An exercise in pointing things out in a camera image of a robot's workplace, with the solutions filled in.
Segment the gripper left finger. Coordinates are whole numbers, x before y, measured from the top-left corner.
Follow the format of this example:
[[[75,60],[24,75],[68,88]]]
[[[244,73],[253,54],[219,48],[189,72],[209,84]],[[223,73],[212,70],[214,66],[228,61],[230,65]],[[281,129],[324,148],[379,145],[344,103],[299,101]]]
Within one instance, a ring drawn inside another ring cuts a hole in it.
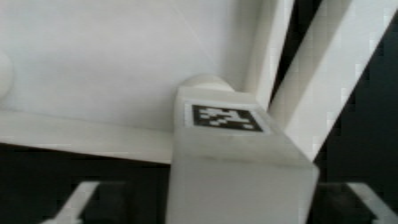
[[[40,224],[125,224],[125,182],[84,181],[52,218]]]

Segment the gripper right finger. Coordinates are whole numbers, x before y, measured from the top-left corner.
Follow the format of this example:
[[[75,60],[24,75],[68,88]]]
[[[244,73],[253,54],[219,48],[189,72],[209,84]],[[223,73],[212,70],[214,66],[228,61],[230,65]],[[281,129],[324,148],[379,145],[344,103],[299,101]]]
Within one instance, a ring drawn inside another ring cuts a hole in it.
[[[398,224],[398,214],[365,183],[320,183],[313,224]]]

